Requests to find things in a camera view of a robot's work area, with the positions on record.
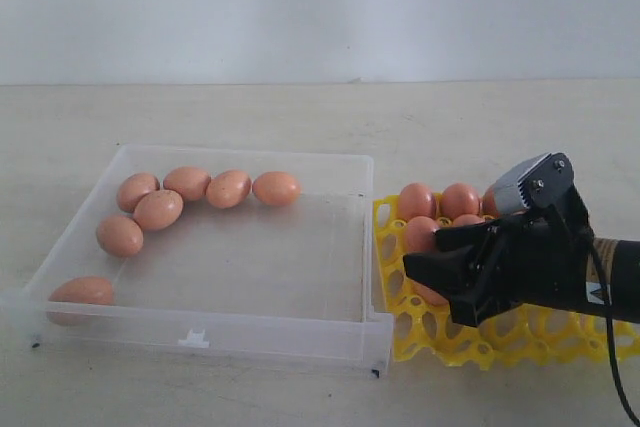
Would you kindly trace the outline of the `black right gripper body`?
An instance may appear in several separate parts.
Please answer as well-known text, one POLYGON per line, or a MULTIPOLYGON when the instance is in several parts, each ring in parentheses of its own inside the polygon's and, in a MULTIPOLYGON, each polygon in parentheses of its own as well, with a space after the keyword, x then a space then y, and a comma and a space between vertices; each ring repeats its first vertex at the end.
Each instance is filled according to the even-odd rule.
POLYGON ((587 300, 588 244, 594 233, 576 187, 545 209, 496 220, 492 238, 474 249, 469 301, 449 303, 454 322, 477 327, 522 304, 600 314, 600 305, 587 300))

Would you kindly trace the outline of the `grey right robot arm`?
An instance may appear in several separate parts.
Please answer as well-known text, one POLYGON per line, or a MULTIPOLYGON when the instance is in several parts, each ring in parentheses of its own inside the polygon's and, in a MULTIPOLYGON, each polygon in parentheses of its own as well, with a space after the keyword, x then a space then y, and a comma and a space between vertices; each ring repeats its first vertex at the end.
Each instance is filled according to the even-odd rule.
POLYGON ((406 276, 477 327, 523 304, 639 320, 639 244, 598 238, 575 188, 554 204, 441 229, 433 252, 408 253, 406 276))

